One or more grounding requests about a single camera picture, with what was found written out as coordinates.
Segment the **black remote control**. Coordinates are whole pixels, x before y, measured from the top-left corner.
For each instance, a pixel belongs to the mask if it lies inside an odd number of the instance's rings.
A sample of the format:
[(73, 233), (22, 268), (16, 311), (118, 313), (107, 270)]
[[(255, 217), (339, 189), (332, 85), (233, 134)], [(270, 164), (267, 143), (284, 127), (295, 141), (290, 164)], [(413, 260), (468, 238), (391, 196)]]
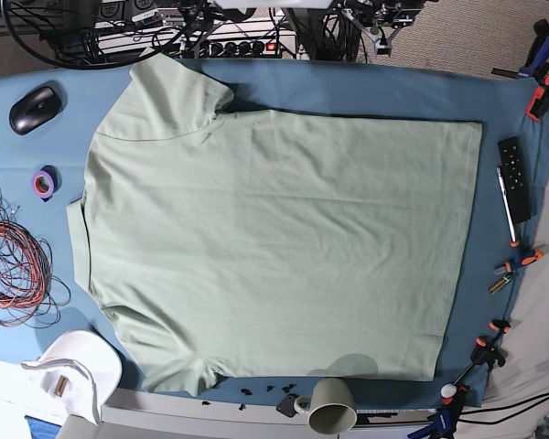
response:
[(514, 136), (500, 140), (498, 148), (512, 223), (523, 223), (531, 218), (531, 211), (529, 186), (519, 139)]

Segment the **black power strip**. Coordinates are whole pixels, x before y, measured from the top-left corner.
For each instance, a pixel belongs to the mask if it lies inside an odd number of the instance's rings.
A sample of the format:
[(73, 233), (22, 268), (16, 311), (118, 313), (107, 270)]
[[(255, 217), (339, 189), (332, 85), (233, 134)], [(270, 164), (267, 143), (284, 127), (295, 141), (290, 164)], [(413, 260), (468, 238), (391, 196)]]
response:
[(182, 59), (281, 59), (282, 47), (274, 39), (206, 40), (197, 48), (176, 55)]

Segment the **light green T-shirt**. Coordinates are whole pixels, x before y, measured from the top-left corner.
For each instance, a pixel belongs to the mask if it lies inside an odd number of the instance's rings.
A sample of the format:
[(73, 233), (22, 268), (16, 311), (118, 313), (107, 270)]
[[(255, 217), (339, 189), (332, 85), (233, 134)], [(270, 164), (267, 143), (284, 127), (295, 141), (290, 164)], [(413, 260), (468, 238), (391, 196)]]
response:
[(74, 278), (147, 391), (218, 377), (430, 381), (482, 127), (259, 110), (163, 55), (91, 140)]

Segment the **white ball knob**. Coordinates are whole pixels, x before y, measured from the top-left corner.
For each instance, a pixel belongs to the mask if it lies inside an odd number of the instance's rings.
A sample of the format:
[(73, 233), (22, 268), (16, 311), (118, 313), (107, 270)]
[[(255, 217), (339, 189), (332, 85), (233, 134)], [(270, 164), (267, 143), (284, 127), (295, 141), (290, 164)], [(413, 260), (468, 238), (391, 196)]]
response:
[(458, 391), (457, 386), (453, 383), (450, 383), (450, 384), (444, 385), (441, 388), (440, 394), (441, 394), (441, 397), (444, 399), (453, 398), (456, 395), (457, 391)]

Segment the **black orange clamp lower right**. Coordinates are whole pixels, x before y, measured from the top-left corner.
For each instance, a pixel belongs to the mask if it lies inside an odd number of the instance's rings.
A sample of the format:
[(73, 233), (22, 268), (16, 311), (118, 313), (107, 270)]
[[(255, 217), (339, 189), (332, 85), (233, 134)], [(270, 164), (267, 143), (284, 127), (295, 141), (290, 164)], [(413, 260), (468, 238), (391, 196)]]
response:
[(453, 382), (454, 386), (460, 385), (463, 379), (478, 366), (486, 364), (488, 372), (491, 372), (494, 366), (503, 367), (506, 364), (506, 358), (499, 351), (498, 341), (510, 331), (511, 324), (506, 320), (494, 319), (490, 321), (490, 328), (496, 332), (496, 335), (493, 338), (476, 338), (476, 345), (470, 354), (470, 364)]

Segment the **blue black clamp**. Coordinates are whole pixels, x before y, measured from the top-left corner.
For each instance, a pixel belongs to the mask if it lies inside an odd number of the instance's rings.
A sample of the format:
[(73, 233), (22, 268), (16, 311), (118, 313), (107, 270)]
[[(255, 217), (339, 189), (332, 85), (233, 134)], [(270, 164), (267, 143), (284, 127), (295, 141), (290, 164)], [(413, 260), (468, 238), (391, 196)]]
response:
[(459, 416), (465, 406), (468, 388), (457, 386), (457, 393), (453, 398), (442, 398), (443, 406), (431, 418), (431, 423), (407, 435), (410, 439), (437, 439), (453, 438), (457, 430)]
[(491, 70), (492, 74), (510, 79), (532, 77), (537, 80), (547, 74), (549, 71), (549, 22), (541, 19), (533, 25), (533, 30), (536, 37), (524, 65), (518, 71), (494, 68)]

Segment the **white pen orange tip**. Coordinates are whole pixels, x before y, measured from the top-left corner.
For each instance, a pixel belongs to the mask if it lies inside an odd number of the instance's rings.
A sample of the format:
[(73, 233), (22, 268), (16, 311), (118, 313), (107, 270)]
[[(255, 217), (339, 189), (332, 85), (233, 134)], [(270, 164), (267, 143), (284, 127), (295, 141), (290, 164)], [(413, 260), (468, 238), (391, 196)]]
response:
[(505, 187), (505, 183), (504, 183), (504, 179), (503, 179), (503, 176), (502, 176), (501, 168), (499, 166), (497, 167), (497, 177), (498, 177), (498, 181), (499, 181), (499, 185), (500, 185), (500, 189), (501, 189), (502, 200), (503, 200), (503, 205), (504, 205), (504, 208), (505, 208), (506, 217), (507, 217), (507, 221), (508, 221), (508, 225), (509, 225), (509, 231), (510, 231), (510, 235), (511, 235), (511, 246), (512, 247), (517, 247), (519, 245), (519, 240), (516, 236), (514, 224), (513, 224), (513, 221), (512, 221), (512, 217), (511, 217), (511, 210), (510, 210), (510, 206), (509, 206), (509, 202), (508, 202), (508, 198), (507, 198), (507, 190), (506, 190), (506, 187)]

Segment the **black computer mouse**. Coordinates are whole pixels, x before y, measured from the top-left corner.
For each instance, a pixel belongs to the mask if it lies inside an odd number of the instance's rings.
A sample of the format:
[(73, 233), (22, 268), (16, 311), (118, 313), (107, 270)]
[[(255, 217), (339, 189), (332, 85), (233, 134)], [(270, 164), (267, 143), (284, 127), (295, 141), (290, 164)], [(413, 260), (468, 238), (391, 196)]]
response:
[(52, 120), (61, 109), (60, 96), (51, 87), (42, 86), (16, 102), (10, 109), (8, 120), (16, 134), (26, 135)]

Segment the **black orange clamp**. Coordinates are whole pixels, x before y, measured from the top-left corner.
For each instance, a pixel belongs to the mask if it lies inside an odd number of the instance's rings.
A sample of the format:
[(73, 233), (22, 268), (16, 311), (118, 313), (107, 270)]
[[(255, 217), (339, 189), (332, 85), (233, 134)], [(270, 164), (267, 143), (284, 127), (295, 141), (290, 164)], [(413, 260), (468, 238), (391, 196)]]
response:
[(506, 358), (499, 351), (498, 341), (510, 331), (511, 324), (506, 320), (494, 319), (490, 321), (490, 328), (496, 332), (496, 335), (493, 338), (476, 338), (476, 345), (470, 354), (470, 364), (453, 382), (454, 386), (460, 385), (463, 379), (478, 366), (486, 364), (488, 372), (491, 372), (494, 366), (503, 367), (506, 364)]
[(549, 110), (549, 74), (538, 82), (530, 103), (525, 111), (526, 115), (534, 121), (540, 121)]

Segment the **orange blue screwdriver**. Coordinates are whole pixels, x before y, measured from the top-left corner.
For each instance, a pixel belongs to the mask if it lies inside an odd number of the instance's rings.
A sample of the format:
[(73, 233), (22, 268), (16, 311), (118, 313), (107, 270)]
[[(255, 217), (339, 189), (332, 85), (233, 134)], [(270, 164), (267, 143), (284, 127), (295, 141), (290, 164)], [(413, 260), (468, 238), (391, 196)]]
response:
[(544, 254), (536, 249), (522, 249), (515, 247), (512, 250), (511, 258), (494, 269), (495, 274), (513, 273), (520, 270), (522, 267), (530, 265), (541, 260)]

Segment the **purple tape roll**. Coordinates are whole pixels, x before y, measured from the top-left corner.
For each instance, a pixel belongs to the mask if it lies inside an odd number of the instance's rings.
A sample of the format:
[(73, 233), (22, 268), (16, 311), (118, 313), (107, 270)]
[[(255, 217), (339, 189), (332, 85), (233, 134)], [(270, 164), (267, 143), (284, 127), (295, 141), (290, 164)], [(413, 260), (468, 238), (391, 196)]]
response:
[(49, 201), (59, 189), (58, 171), (54, 166), (43, 166), (32, 176), (31, 186), (42, 201)]

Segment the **black orange clamp upper right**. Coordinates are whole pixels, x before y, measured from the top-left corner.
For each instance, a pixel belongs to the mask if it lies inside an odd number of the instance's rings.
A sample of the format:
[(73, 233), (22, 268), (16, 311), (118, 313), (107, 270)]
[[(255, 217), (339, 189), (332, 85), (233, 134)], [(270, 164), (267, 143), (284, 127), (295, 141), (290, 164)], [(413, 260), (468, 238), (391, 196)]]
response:
[(540, 121), (549, 110), (549, 74), (538, 82), (530, 103), (525, 111), (526, 115), (534, 121)]

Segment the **blue black clamp top right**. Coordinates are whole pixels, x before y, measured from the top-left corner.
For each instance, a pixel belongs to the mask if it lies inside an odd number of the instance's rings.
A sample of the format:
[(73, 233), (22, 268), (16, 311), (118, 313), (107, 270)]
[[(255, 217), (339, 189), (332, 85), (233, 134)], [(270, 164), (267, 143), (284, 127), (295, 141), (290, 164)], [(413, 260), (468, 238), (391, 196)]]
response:
[(494, 68), (491, 70), (492, 74), (510, 79), (532, 77), (537, 80), (547, 74), (549, 71), (549, 22), (541, 19), (533, 25), (533, 30), (536, 37), (524, 65), (518, 71)]

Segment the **white baseball cap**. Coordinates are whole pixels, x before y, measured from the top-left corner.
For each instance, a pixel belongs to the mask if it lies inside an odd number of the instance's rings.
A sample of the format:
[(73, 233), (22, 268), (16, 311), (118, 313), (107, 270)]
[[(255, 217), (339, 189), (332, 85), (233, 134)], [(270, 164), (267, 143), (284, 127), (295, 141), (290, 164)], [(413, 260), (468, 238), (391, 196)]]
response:
[(39, 358), (20, 366), (67, 413), (94, 425), (102, 422), (102, 407), (123, 374), (116, 350), (99, 335), (82, 329), (64, 333)]

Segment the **grey-green ceramic mug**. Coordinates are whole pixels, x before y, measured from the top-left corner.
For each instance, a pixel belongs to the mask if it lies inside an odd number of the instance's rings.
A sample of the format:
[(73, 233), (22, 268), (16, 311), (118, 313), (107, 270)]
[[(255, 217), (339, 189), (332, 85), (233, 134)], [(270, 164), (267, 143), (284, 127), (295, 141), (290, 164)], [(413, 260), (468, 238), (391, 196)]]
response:
[(309, 427), (318, 434), (343, 434), (358, 420), (350, 389), (338, 378), (320, 380), (310, 396), (295, 399), (294, 410), (304, 414)]

